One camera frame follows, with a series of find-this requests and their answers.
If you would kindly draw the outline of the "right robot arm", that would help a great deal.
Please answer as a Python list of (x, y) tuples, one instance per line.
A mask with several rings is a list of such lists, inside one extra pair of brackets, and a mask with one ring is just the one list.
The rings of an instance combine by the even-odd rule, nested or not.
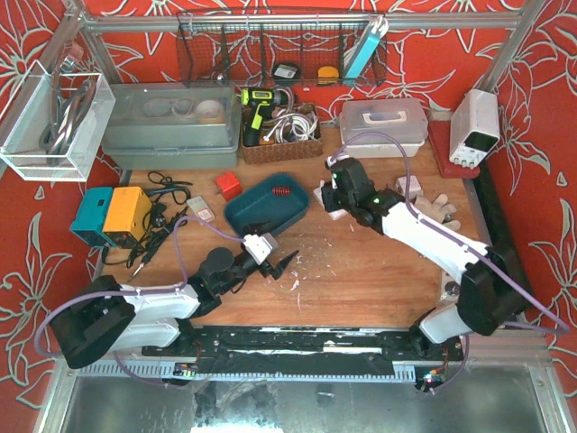
[(441, 344), (460, 335), (491, 335), (524, 311), (529, 302), (514, 288), (519, 268), (510, 248), (489, 246), (455, 233), (392, 189), (377, 190), (362, 163), (352, 157), (330, 157), (331, 179), (320, 187), (325, 210), (340, 210), (375, 232), (411, 247), (448, 273), (459, 296), (417, 321), (417, 335)]

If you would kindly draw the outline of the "red spring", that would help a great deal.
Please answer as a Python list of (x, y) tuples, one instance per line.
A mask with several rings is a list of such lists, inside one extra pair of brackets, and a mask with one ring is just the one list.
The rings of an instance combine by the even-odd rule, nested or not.
[(271, 193), (276, 197), (286, 197), (291, 194), (291, 188), (286, 186), (274, 186), (271, 188)]

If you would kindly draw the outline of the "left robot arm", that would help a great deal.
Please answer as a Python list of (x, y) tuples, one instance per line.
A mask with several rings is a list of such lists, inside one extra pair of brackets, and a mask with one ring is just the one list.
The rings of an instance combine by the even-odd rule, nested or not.
[(184, 286), (134, 287), (103, 275), (58, 307), (49, 326), (71, 369), (87, 367), (115, 351), (168, 347), (184, 335), (186, 320), (212, 312), (223, 295), (239, 290), (256, 272), (279, 279), (297, 254), (273, 266), (269, 261), (257, 263), (246, 250), (233, 254), (217, 247)]

